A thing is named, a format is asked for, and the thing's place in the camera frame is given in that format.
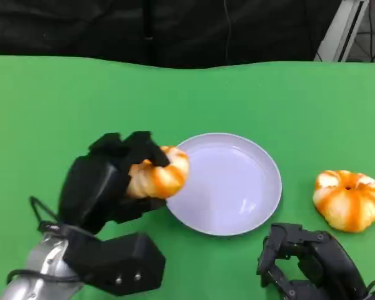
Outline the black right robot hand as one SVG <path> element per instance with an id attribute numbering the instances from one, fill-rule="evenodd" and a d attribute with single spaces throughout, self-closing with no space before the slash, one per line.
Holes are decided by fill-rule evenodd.
<path id="1" fill-rule="evenodd" d="M 290 280 L 278 259 L 298 259 L 305 280 Z M 274 223 L 258 258 L 261 286 L 272 284 L 282 299 L 365 299 L 369 291 L 353 260 L 327 231 L 299 224 Z"/>

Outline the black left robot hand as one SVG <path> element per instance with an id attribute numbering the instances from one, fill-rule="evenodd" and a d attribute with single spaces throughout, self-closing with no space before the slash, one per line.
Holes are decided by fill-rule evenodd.
<path id="1" fill-rule="evenodd" d="M 59 197 L 59 220 L 97 234 L 109 221 L 125 223 L 162 207 L 158 198 L 127 194 L 130 168 L 145 159 L 159 167 L 169 164 L 149 131 L 133 132 L 126 139 L 118 132 L 101 136 L 70 167 Z"/>

